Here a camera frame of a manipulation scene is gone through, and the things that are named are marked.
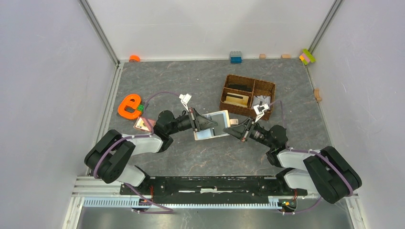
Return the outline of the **woven wicker divided basket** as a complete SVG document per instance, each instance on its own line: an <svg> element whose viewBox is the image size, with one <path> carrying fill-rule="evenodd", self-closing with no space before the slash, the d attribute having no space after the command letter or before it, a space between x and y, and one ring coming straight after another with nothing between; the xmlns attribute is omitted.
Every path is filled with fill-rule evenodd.
<svg viewBox="0 0 405 229"><path fill-rule="evenodd" d="M228 88L229 84L244 84L252 87L252 92L239 91ZM229 74L225 78L225 83L220 96L220 110L227 110L236 115L255 117L256 113L251 108L253 96L271 96L271 103L275 101L276 84L274 82L259 80L244 76Z"/></svg>

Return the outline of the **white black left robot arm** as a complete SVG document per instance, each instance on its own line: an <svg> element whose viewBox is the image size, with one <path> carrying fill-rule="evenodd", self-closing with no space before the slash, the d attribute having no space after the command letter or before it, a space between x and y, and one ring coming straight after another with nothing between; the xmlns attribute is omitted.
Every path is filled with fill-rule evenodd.
<svg viewBox="0 0 405 229"><path fill-rule="evenodd" d="M161 153L173 143L172 134L193 130L204 131L218 126L211 118L199 114L194 108L175 117L169 110L160 112L153 131L146 135L125 135L115 129L107 131L84 158L84 164L93 177L109 184L119 181L131 185L138 194L149 191L147 174L136 165L129 165L133 155Z"/></svg>

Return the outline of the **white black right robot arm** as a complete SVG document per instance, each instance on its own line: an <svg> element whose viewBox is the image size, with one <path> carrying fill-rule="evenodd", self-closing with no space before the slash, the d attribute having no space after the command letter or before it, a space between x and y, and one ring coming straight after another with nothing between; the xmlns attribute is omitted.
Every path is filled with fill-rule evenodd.
<svg viewBox="0 0 405 229"><path fill-rule="evenodd" d="M336 148L301 150L289 147L287 130L281 125L266 130L248 118L241 124L224 128L224 132L241 142L252 139L269 148L266 152L268 161L282 169L276 175L276 189L282 195L302 189L308 194L319 194L334 204L352 196L362 186L358 173Z"/></svg>

